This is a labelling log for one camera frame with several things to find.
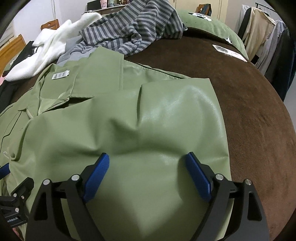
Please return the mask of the green leather jacket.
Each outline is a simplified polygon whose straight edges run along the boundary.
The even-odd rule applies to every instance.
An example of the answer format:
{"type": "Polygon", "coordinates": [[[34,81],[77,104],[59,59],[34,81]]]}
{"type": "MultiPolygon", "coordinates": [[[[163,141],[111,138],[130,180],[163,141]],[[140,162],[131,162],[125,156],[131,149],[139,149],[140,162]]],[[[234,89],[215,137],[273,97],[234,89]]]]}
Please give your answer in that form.
{"type": "Polygon", "coordinates": [[[31,208],[45,179],[67,180],[101,153],[110,166],[88,209],[106,240],[190,240],[207,203],[184,157],[230,178],[226,130],[208,78],[127,61],[98,48],[49,65],[1,113],[1,194],[34,180],[31,208]]]}

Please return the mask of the clothes rack with garments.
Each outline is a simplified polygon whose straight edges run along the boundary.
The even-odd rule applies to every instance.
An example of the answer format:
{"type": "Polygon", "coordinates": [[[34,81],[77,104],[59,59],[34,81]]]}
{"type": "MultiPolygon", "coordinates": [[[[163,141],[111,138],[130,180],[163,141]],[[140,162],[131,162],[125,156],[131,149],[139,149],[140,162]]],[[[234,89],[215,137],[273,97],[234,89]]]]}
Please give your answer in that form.
{"type": "Polygon", "coordinates": [[[247,5],[241,6],[238,27],[249,60],[285,100],[295,77],[295,38],[288,27],[247,5]]]}

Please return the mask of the chair with clothes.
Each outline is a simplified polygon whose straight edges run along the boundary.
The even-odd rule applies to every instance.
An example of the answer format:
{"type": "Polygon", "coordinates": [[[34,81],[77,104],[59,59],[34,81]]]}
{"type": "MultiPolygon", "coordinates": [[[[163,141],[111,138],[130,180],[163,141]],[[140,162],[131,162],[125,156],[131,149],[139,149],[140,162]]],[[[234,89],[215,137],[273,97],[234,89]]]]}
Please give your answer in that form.
{"type": "Polygon", "coordinates": [[[196,13],[211,16],[212,14],[211,4],[199,4],[198,7],[196,8],[196,13]]]}

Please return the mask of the black garment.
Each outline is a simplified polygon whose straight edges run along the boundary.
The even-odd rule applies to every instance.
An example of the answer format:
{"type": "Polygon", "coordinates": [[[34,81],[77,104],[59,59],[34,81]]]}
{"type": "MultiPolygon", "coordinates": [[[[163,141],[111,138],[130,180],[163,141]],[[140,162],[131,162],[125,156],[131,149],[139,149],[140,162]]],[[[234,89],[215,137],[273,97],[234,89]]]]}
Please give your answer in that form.
{"type": "Polygon", "coordinates": [[[32,78],[29,73],[27,59],[36,52],[33,41],[30,41],[16,57],[10,69],[4,72],[4,81],[1,84],[1,111],[10,105],[13,95],[18,88],[28,79],[32,78]]]}

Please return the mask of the wooden headboard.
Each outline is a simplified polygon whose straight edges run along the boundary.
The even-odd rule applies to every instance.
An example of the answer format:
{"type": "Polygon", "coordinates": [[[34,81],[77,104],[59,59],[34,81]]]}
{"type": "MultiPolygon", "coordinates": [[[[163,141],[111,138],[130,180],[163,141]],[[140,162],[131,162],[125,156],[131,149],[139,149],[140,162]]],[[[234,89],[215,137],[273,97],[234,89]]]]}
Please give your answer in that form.
{"type": "Polygon", "coordinates": [[[19,34],[8,44],[1,48],[0,61],[1,61],[1,75],[4,72],[5,67],[8,63],[20,53],[26,46],[23,36],[19,34]]]}

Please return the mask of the white fleece garment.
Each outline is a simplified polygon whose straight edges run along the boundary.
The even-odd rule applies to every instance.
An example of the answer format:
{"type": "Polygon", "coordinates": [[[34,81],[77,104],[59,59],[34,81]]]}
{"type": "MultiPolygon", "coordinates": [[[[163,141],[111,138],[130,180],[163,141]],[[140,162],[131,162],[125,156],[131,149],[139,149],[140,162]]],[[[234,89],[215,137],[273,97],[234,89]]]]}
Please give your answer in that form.
{"type": "Polygon", "coordinates": [[[37,51],[27,59],[29,73],[35,76],[48,64],[58,59],[65,53],[66,42],[70,38],[77,37],[79,32],[102,18],[97,12],[84,13],[74,23],[65,21],[57,30],[43,29],[33,42],[37,51]]]}

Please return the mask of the wooden chair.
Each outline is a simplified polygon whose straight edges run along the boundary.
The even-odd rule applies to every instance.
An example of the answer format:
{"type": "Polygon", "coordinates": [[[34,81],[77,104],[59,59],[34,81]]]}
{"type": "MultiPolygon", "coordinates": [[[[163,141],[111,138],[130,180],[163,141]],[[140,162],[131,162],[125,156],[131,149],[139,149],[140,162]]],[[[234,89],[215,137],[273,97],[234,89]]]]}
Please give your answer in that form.
{"type": "Polygon", "coordinates": [[[41,25],[41,30],[43,29],[51,29],[51,30],[57,30],[60,27],[58,19],[49,21],[43,25],[41,25]]]}

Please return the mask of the white card on bed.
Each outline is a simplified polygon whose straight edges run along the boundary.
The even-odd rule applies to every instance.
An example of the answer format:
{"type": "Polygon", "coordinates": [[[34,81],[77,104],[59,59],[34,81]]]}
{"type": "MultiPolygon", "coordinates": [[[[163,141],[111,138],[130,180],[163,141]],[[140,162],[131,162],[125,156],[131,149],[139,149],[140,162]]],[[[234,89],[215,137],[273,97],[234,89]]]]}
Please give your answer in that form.
{"type": "Polygon", "coordinates": [[[234,57],[234,58],[237,58],[239,60],[242,60],[244,62],[247,62],[247,60],[239,53],[236,53],[232,50],[229,50],[229,49],[226,49],[222,46],[219,46],[219,45],[212,45],[214,47],[214,49],[219,52],[219,53],[222,53],[222,54],[225,54],[227,56],[231,56],[231,57],[234,57]]]}

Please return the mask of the grey striped sweater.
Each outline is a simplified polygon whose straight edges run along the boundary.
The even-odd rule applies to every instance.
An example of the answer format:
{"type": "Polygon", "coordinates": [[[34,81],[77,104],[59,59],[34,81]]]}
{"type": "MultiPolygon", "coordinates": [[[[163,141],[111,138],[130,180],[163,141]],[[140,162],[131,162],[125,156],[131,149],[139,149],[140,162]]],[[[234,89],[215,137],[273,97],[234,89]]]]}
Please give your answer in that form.
{"type": "Polygon", "coordinates": [[[186,30],[186,25],[168,1],[132,1],[67,40],[65,53],[57,64],[63,66],[68,61],[88,57],[98,47],[129,57],[162,38],[180,39],[186,30]]]}

